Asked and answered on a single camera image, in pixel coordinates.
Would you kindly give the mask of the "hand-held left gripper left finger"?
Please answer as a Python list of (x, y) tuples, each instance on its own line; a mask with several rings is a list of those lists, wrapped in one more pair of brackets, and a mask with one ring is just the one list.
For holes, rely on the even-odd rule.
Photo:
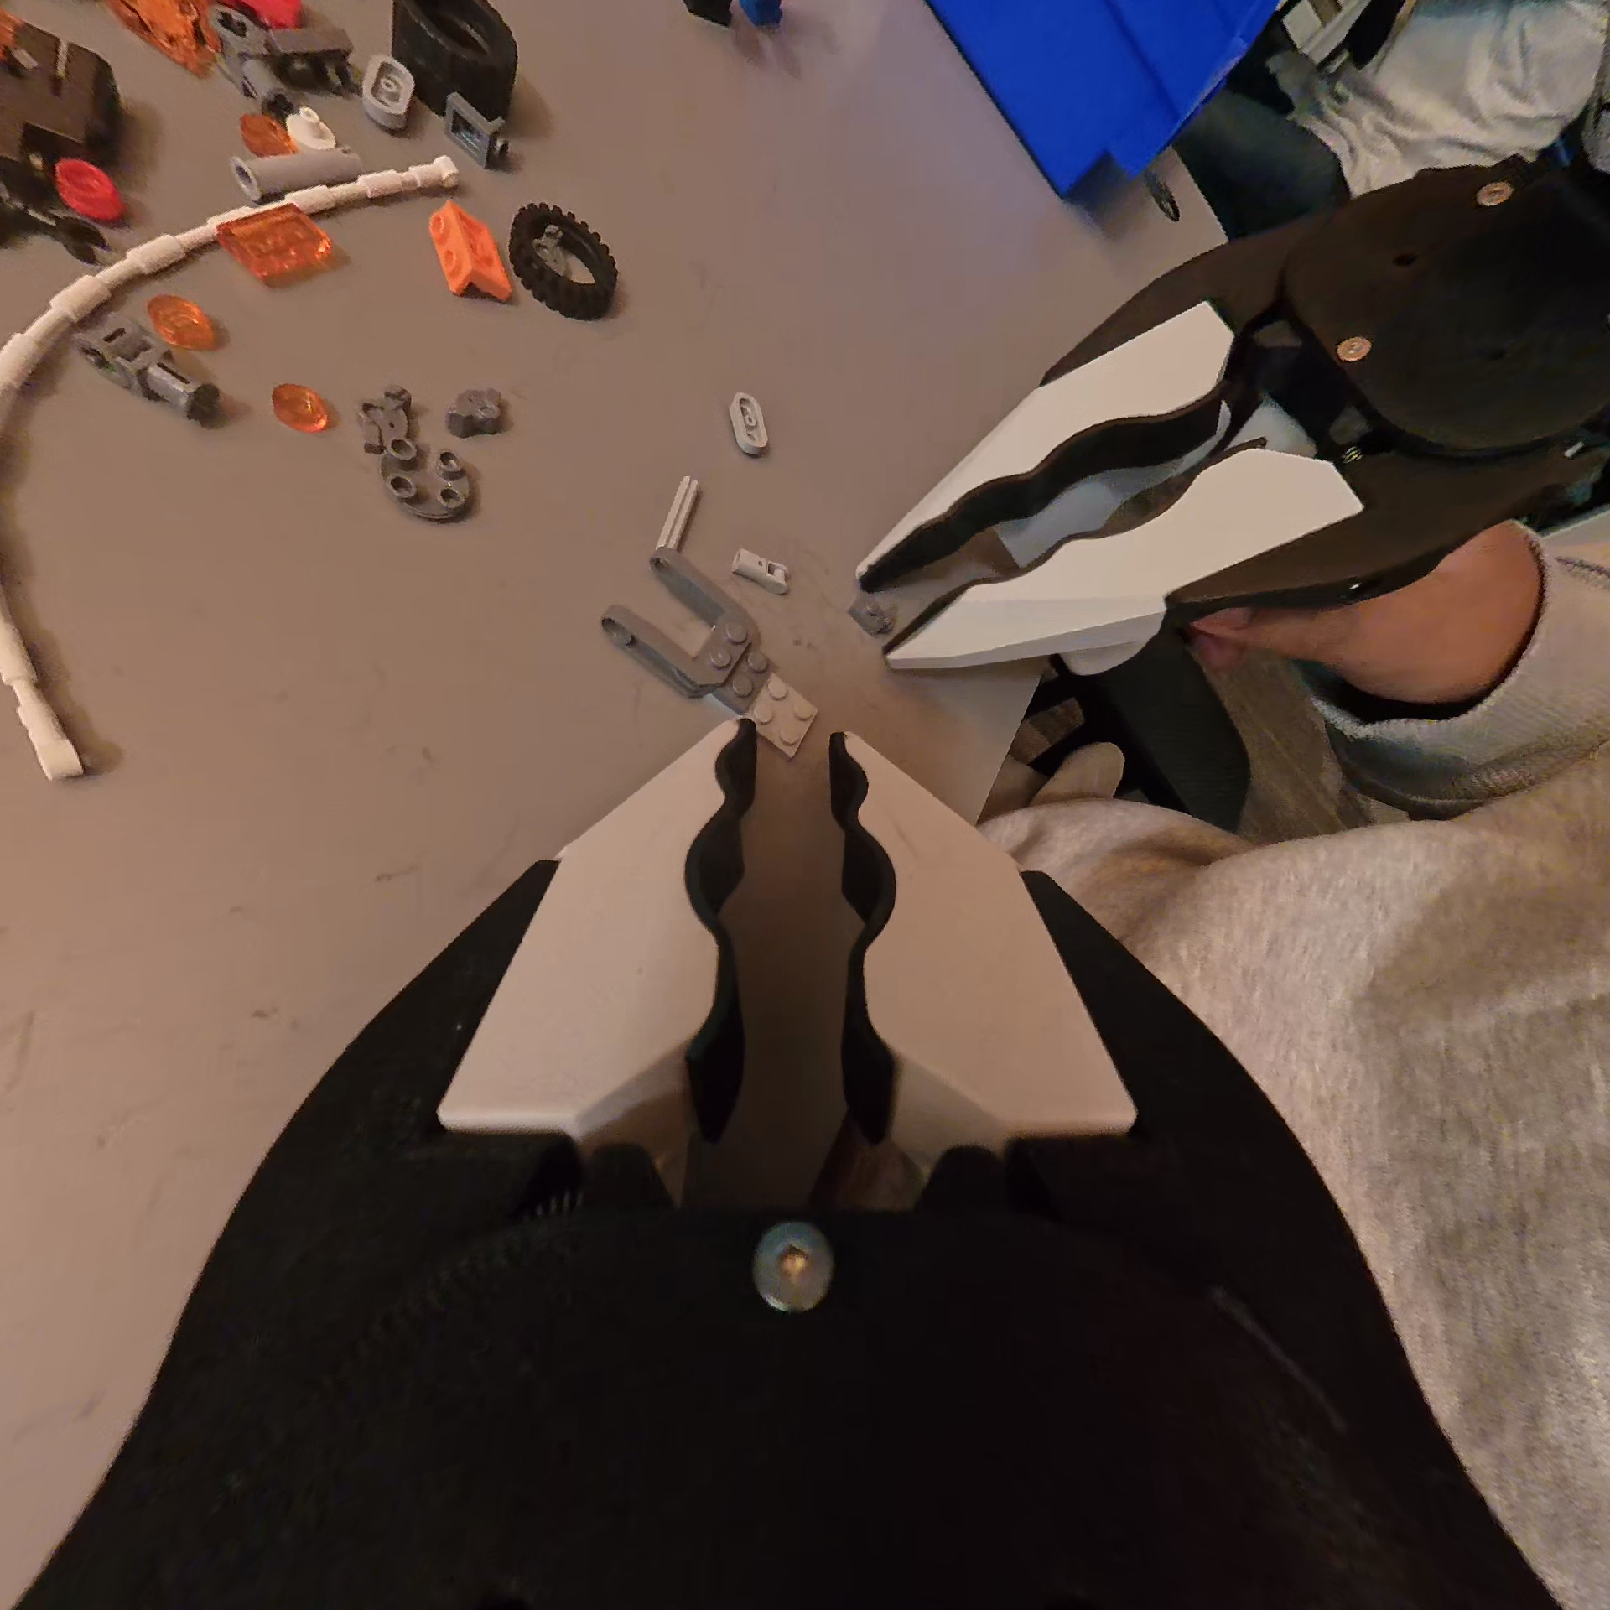
[(722, 906), (758, 733), (728, 719), (545, 865), (533, 916), (438, 1101), (463, 1136), (631, 1144), (672, 1199), (734, 1113), (744, 1023)]

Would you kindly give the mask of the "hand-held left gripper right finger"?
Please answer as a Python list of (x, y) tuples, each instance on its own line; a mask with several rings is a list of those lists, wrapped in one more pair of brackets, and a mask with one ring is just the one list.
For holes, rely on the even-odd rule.
[(954, 1148), (1128, 1136), (1136, 1101), (1017, 862), (865, 739), (828, 743), (859, 920), (826, 1203), (908, 1207)]

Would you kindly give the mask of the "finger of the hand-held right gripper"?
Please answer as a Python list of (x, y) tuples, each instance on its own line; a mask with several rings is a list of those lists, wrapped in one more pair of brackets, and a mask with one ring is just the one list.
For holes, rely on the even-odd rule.
[(1175, 593), (1362, 513), (1336, 468), (1243, 448), (1138, 526), (1069, 538), (1015, 577), (954, 593), (884, 651), (896, 673), (970, 671), (1155, 635)]
[(1003, 530), (1015, 563), (1093, 540), (1118, 507), (1249, 441), (1225, 398), (1235, 335), (1196, 302), (1036, 386), (902, 515), (857, 567), (880, 593)]

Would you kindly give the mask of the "grey lego fork plate assembly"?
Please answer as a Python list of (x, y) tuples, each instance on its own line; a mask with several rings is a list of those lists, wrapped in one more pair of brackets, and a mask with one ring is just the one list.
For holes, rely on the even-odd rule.
[(662, 684), (689, 700), (711, 700), (785, 758), (797, 756), (816, 719), (816, 706), (783, 680), (761, 649), (759, 630), (711, 577), (668, 546), (656, 546), (648, 569), (664, 591), (691, 612), (705, 632), (687, 649), (625, 606), (600, 620), (604, 635)]

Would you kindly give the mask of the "small black lego tyre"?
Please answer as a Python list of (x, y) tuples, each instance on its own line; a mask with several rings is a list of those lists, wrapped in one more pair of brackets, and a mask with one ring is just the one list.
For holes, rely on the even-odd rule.
[(576, 322), (609, 316), (617, 287), (613, 253), (572, 213), (547, 203), (520, 207), (510, 222), (508, 261), (533, 298)]

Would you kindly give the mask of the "large black lego tyre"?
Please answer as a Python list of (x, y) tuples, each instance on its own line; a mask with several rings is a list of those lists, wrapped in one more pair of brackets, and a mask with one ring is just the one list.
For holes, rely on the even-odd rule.
[(452, 94), (485, 117), (510, 109), (518, 47), (489, 2), (391, 2), (391, 57), (432, 113), (442, 115)]

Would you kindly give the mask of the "light grey lego tube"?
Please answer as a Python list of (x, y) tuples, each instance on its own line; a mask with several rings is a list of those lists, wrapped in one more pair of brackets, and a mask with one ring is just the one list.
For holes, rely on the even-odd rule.
[(229, 160), (229, 172), (245, 199), (261, 207), (294, 191), (348, 183), (358, 179), (364, 168), (352, 150), (333, 146), (270, 156), (237, 154)]

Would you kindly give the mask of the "dark grey lego technic piece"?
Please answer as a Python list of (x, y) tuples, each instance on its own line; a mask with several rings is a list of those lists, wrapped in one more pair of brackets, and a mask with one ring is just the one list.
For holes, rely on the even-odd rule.
[(305, 23), (264, 33), (266, 64), (288, 90), (352, 92), (350, 51), (350, 35), (331, 23)]

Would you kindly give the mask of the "black lego claw pieces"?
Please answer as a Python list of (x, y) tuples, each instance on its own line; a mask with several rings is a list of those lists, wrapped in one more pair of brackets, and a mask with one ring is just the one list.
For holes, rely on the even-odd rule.
[(27, 236), (54, 242), (91, 269), (97, 269), (108, 251), (107, 238), (87, 218), (50, 209), (1, 179), (1, 248)]

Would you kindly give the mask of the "clear orange lego flame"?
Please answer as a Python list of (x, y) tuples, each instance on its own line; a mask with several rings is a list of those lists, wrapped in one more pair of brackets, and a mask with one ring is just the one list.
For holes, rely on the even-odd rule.
[(210, 2), (105, 2), (110, 16), (136, 39), (183, 70), (204, 78), (218, 43)]

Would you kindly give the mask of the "dark brown lego brick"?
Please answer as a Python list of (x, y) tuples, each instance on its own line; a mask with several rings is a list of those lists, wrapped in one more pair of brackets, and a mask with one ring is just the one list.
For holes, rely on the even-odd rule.
[(1, 162), (34, 172), (62, 158), (107, 162), (122, 140), (110, 64), (32, 23), (3, 27)]

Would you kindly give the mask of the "person's right hand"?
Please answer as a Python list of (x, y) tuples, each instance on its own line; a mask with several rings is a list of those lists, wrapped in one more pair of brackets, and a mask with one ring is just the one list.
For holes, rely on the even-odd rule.
[(1457, 706), (1514, 667), (1539, 602), (1531, 534), (1502, 522), (1407, 589), (1325, 610), (1229, 608), (1190, 624), (1188, 639), (1214, 671), (1264, 655), (1319, 667), (1368, 698)]

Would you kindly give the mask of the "black office chair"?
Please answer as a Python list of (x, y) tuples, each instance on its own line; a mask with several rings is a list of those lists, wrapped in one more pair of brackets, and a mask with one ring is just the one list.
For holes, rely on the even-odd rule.
[(1251, 758), (1182, 634), (1165, 628), (1116, 667), (1079, 676), (1075, 698), (1120, 747), (1130, 788), (1149, 803), (1239, 828)]

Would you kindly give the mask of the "pale grey cloth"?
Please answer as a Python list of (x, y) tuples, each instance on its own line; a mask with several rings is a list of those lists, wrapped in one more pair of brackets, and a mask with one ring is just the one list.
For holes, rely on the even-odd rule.
[(1297, 70), (1292, 121), (1348, 195), (1535, 158), (1586, 109), (1605, 2), (1405, 4), (1364, 64)]

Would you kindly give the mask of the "blue plastic bin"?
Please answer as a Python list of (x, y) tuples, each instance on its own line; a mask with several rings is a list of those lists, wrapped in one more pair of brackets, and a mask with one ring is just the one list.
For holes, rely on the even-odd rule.
[(1060, 199), (1138, 177), (1221, 86), (1276, 2), (929, 2)]

